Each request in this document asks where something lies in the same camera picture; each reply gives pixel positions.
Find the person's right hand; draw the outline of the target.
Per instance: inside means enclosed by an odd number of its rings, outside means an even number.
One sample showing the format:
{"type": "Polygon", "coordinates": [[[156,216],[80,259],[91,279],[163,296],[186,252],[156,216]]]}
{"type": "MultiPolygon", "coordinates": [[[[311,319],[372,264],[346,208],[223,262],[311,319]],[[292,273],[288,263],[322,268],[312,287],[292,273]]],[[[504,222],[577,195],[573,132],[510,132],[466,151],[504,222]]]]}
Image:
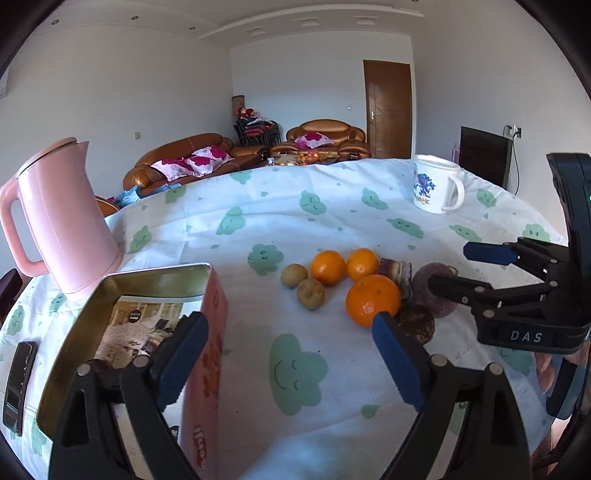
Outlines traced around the person's right hand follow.
{"type": "MultiPolygon", "coordinates": [[[[583,346],[574,354],[566,356],[566,359],[580,367],[584,367],[588,360],[590,341],[586,341],[583,346]]],[[[536,372],[540,389],[546,393],[555,383],[555,369],[552,365],[552,356],[545,353],[536,353],[536,372]]],[[[590,412],[590,385],[586,386],[582,410],[585,414],[590,412]]],[[[556,420],[536,451],[531,455],[531,463],[535,464],[541,458],[546,456],[550,450],[556,447],[558,440],[563,435],[568,424],[567,420],[556,420]]]]}

